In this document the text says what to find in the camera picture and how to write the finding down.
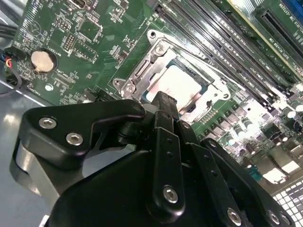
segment silver screw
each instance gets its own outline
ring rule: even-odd
[[[272,211],[268,211],[268,216],[275,224],[280,225],[279,218]]]
[[[164,198],[170,203],[178,202],[178,194],[171,187],[165,187],[163,189],[163,195],[164,195]]]
[[[227,209],[227,215],[229,217],[229,219],[236,225],[236,226],[241,226],[241,218],[238,215],[238,213],[232,209],[232,208],[228,208]]]
[[[281,215],[281,217],[282,217],[282,219],[288,224],[288,225],[290,225],[291,224],[291,222],[290,222],[290,220],[288,219],[288,217],[286,217],[286,215],[285,214],[283,214],[283,213],[280,213],[280,215]]]
[[[57,126],[57,122],[50,117],[43,117],[39,120],[39,125],[44,129],[53,129]]]
[[[156,48],[155,48],[155,53],[157,55],[163,55],[165,53],[164,46],[161,45],[161,44],[157,45]]]
[[[183,124],[183,126],[184,126],[185,128],[187,128],[187,129],[190,128],[189,124],[187,124],[186,122],[183,122],[182,124]]]
[[[77,133],[69,133],[66,136],[66,141],[74,146],[79,146],[83,143],[83,137]]]

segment pcie slot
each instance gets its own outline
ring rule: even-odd
[[[265,100],[260,93],[253,87],[250,87],[250,85],[247,85],[245,82],[242,81],[242,79],[238,76],[237,71],[235,70],[234,72],[230,73],[230,69],[228,69],[224,63],[220,62],[217,60],[213,54],[205,48],[203,45],[201,45],[200,41],[193,36],[191,33],[189,33],[187,30],[184,29],[183,26],[181,26],[179,23],[177,23],[174,18],[171,17],[171,15],[162,8],[157,9],[158,14],[164,19],[164,21],[169,24],[170,26],[174,27],[178,32],[180,32],[187,40],[189,40],[192,44],[197,46],[200,51],[202,51],[206,57],[211,60],[214,64],[214,66],[220,70],[222,73],[224,73],[226,76],[229,78],[235,80],[237,83],[241,84],[249,94],[256,99],[259,103],[268,103],[267,100]]]
[[[261,83],[258,78],[256,78],[253,73],[248,71],[245,67],[242,67],[241,63],[238,63],[236,58],[233,56],[233,53],[229,52],[228,50],[225,50],[222,48],[221,44],[218,43],[211,34],[207,31],[206,28],[202,27],[199,25],[194,17],[186,10],[181,8],[181,6],[178,5],[178,3],[171,2],[170,6],[173,6],[174,10],[178,12],[178,15],[182,17],[189,25],[191,25],[196,31],[199,32],[201,36],[203,36],[211,45],[215,46],[218,50],[224,51],[225,59],[227,59],[232,65],[234,65],[236,68],[241,69],[242,72],[245,73],[245,76],[248,77],[254,84],[255,86],[258,86],[258,89],[264,93],[271,93],[273,94],[272,91],[269,90],[263,83]]]
[[[200,2],[197,2],[199,4],[199,7],[201,9],[205,9],[204,5],[202,5]],[[210,0],[207,0],[207,4],[212,8],[212,10],[220,17],[222,18],[226,24],[229,25],[229,27],[231,27],[234,31],[236,31],[238,34],[242,34],[242,39],[244,40],[245,43],[249,44],[249,46],[254,47],[254,51],[259,52],[260,56],[263,59],[268,59],[267,56],[265,56],[264,53],[262,53],[256,44],[254,44],[251,40],[249,40],[248,38],[246,38],[246,35],[235,25],[235,20],[237,20],[233,14],[231,14],[230,17],[228,17],[227,15],[225,15],[213,2],[211,2]],[[283,73],[276,65],[274,65],[271,60],[269,59],[269,61],[267,61],[267,64],[269,65],[269,67],[271,67],[272,69],[274,69],[275,71],[281,72],[279,74],[279,76],[281,76],[285,81],[287,81],[290,84],[295,84],[297,82],[299,82],[300,80],[297,79],[297,77],[294,76],[289,76],[288,74]]]
[[[243,53],[243,57],[245,58],[246,61],[248,61],[250,64],[252,64],[256,69],[258,69],[259,73],[263,75],[264,79],[267,80],[270,84],[272,84],[275,87],[281,87],[281,90],[285,90],[286,87],[282,84],[280,84],[278,81],[276,81],[271,75],[270,73],[267,71],[266,67],[264,67],[262,64],[260,64],[258,61],[255,60],[254,56],[252,56],[247,50],[245,50],[242,47],[242,43],[237,40],[237,39],[233,39],[228,32],[226,32],[226,28],[223,27],[220,23],[218,23],[217,20],[214,20],[214,18],[211,16],[211,13],[206,9],[205,6],[203,6],[200,2],[198,2],[197,0],[187,0],[186,3],[196,11],[196,13],[202,17],[207,23],[209,23],[210,25],[212,25],[212,27],[214,28],[214,30],[219,33],[221,36],[223,36],[225,38],[225,40],[227,41],[232,41],[232,43],[234,44],[235,49],[239,52],[239,53]],[[231,26],[230,21],[226,21],[225,23],[227,23],[229,26]],[[233,29],[234,31],[236,31],[238,34],[241,34],[241,31],[239,32],[238,29]],[[263,59],[266,59],[266,56],[263,55],[262,53],[259,52],[259,50],[256,50],[256,48],[254,47],[254,44],[252,44],[249,40],[247,40],[245,37],[241,37],[241,39],[247,43],[249,45],[249,47],[255,52],[258,53],[258,55],[260,57],[262,57]],[[276,67],[273,64],[268,64],[270,65],[270,67],[276,71]]]
[[[283,44],[283,47],[286,46],[289,54],[294,57],[297,63],[302,65],[303,47],[298,46],[297,41],[292,38],[287,29],[279,22],[276,16],[268,9],[261,17],[257,16],[257,19],[263,26],[272,31],[271,35],[274,37],[274,39]]]

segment black cable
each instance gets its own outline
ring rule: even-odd
[[[19,74],[16,70],[14,70],[13,68],[8,68],[8,69],[9,69],[10,72],[16,77],[16,79],[17,79],[17,84],[16,84],[16,86],[14,86],[14,88],[11,89],[10,91],[4,92],[4,93],[0,93],[0,98],[3,98],[3,97],[5,97],[5,96],[9,96],[9,95],[15,93],[15,92],[16,92],[17,90],[19,90],[19,89],[21,88],[21,86],[22,86],[22,78],[21,78],[20,74]]]
[[[11,33],[16,33],[17,32],[16,27],[9,26],[9,25],[3,25],[3,24],[0,24],[0,30],[4,31],[4,32],[11,32]]]
[[[6,39],[14,39],[15,34],[0,31],[0,37],[1,38],[6,38]]]
[[[0,10],[15,24],[19,24],[20,16],[2,0],[0,0]]]

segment ram slot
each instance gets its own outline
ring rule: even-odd
[[[253,65],[256,69],[258,69],[259,74],[262,74],[264,79],[267,80],[268,83],[270,83],[271,85],[273,85],[276,88],[280,88],[280,91],[284,91],[285,89],[287,89],[287,87],[284,84],[281,84],[280,81],[277,81],[276,78],[273,78],[270,73],[268,72],[267,68],[265,66],[263,66],[262,64],[260,64],[257,60],[255,60],[255,56],[253,56],[248,50],[246,50],[245,48],[243,48],[243,44],[238,40],[238,39],[233,39],[232,36],[230,36],[228,34],[228,32],[226,31],[226,28],[218,23],[217,20],[214,20],[214,18],[211,16],[211,13],[209,12],[209,10],[202,5],[200,2],[198,2],[197,0],[187,0],[186,3],[196,11],[196,13],[202,17],[207,23],[209,23],[210,25],[212,25],[212,27],[214,28],[214,30],[219,33],[221,36],[223,36],[225,38],[225,40],[231,41],[233,44],[233,47],[239,52],[239,53],[243,53],[243,58],[245,58],[246,61],[248,61],[249,63],[251,63],[251,65]],[[226,20],[227,18],[224,16],[222,17],[222,19],[225,21],[226,24],[228,24],[229,26],[231,26],[231,21]],[[241,37],[241,39],[247,44],[247,46],[249,46],[249,48],[254,52],[254,53],[258,53],[259,57],[262,59],[267,59],[267,57],[261,53],[259,50],[257,50],[256,46],[249,41],[248,39],[246,39],[244,36],[240,35],[242,32],[238,29],[238,28],[233,28],[233,30],[235,32],[238,33],[238,35]],[[274,66],[271,62],[268,63],[268,66],[278,72],[278,68],[276,66]]]
[[[247,92],[259,103],[268,103],[268,101],[262,97],[261,95],[262,93],[258,91],[257,88],[251,87],[250,85],[247,85],[245,82],[243,82],[242,78],[238,75],[236,70],[234,72],[231,72],[231,69],[227,68],[224,63],[220,62],[217,58],[215,58],[211,53],[211,51],[205,48],[200,43],[197,37],[193,36],[190,32],[185,30],[184,27],[181,26],[178,22],[176,22],[175,19],[172,18],[169,13],[165,12],[161,7],[158,7],[156,11],[161,16],[161,18],[165,21],[165,23],[169,24],[171,27],[174,27],[187,40],[189,40],[192,44],[194,44],[209,60],[212,61],[212,63],[218,70],[220,70],[229,78],[235,80],[237,83],[241,84],[247,90]]]
[[[196,31],[199,32],[199,34],[205,38],[212,46],[216,47],[218,50],[221,50],[221,53],[225,54],[225,59],[228,60],[232,65],[234,65],[237,69],[241,69],[242,74],[246,77],[249,78],[255,86],[258,87],[258,89],[263,93],[263,94],[269,94],[272,96],[277,96],[269,90],[268,87],[266,87],[263,83],[259,81],[259,78],[256,78],[255,75],[253,75],[252,72],[247,70],[245,67],[242,66],[241,63],[237,61],[237,59],[233,56],[233,53],[229,52],[228,50],[225,50],[222,48],[221,44],[218,43],[211,34],[207,31],[206,28],[202,27],[200,24],[197,23],[196,19],[186,10],[183,9],[178,3],[171,2],[169,4],[170,6],[173,7],[173,9],[178,13],[178,15],[184,19],[189,25],[191,25]]]

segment cable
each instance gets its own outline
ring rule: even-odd
[[[9,26],[9,25],[2,25],[0,24],[0,30],[4,31],[4,32],[11,32],[11,33],[16,33],[17,32],[17,28],[13,27],[13,26]]]
[[[19,24],[20,15],[18,15],[14,10],[9,7],[3,0],[0,0],[1,11],[15,24]]]
[[[6,38],[6,39],[14,39],[15,35],[12,33],[6,33],[6,32],[0,31],[0,37]]]
[[[0,93],[0,98],[5,97],[5,96],[9,96],[9,95],[15,93],[22,86],[22,78],[21,78],[20,74],[17,72],[17,70],[14,70],[12,68],[11,58],[7,58],[5,62],[6,62],[7,67],[9,68],[10,72],[16,77],[17,84],[12,90],[10,90],[8,92],[5,92],[5,93]]]

